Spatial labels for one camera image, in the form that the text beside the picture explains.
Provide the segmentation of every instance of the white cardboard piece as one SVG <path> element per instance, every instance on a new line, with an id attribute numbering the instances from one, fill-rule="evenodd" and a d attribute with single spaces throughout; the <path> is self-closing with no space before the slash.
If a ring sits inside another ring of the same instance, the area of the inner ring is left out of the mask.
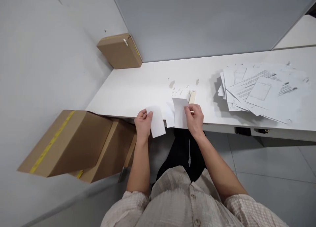
<path id="1" fill-rule="evenodd" d="M 174 127 L 188 129 L 184 107 L 189 106 L 187 99 L 172 98 L 174 105 Z"/>
<path id="2" fill-rule="evenodd" d="M 152 112 L 151 134 L 152 138 L 164 135 L 166 133 L 164 120 L 159 106 L 150 106 L 146 108 L 147 114 Z"/>
<path id="3" fill-rule="evenodd" d="M 172 101 L 166 102 L 166 124 L 167 128 L 174 127 L 174 106 Z"/>

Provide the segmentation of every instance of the beige shirt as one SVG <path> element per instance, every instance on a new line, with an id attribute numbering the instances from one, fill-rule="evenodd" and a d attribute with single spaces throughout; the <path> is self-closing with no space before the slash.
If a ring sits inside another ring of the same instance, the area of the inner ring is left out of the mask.
<path id="1" fill-rule="evenodd" d="M 168 169 L 155 183 L 151 200 L 126 191 L 105 214 L 106 226 L 287 226 L 248 195 L 233 195 L 223 204 L 205 169 L 196 182 L 182 166 Z"/>

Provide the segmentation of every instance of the shirt sleeve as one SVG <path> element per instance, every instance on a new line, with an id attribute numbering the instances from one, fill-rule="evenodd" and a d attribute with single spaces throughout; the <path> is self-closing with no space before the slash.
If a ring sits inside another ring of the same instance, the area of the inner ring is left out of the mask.
<path id="1" fill-rule="evenodd" d="M 267 207 L 245 194 L 227 198 L 224 205 L 245 227 L 288 226 Z"/>
<path id="2" fill-rule="evenodd" d="M 101 227 L 135 226 L 148 203 L 149 198 L 145 194 L 126 191 L 105 214 Z"/>

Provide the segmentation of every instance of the cardboard box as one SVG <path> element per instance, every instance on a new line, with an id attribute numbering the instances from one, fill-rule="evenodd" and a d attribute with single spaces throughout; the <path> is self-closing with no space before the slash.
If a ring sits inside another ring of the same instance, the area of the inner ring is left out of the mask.
<path id="1" fill-rule="evenodd" d="M 63 110 L 18 171 L 50 177 L 95 166 L 112 123 L 87 111 Z"/>
<path id="2" fill-rule="evenodd" d="M 102 38 L 97 48 L 114 69 L 140 67 L 143 63 L 128 33 Z"/>
<path id="3" fill-rule="evenodd" d="M 112 127 L 96 166 L 91 169 L 83 170 L 83 172 L 79 171 L 70 174 L 82 181 L 93 183 L 120 173 L 130 151 L 135 133 L 135 126 L 123 120 L 113 119 Z"/>

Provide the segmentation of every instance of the paper pile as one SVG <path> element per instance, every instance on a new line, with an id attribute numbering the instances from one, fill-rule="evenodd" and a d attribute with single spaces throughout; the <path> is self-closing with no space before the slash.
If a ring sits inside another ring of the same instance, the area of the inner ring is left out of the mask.
<path id="1" fill-rule="evenodd" d="M 220 73 L 218 95 L 227 100 L 229 111 L 252 112 L 290 124 L 308 94 L 309 78 L 290 63 L 235 64 Z"/>

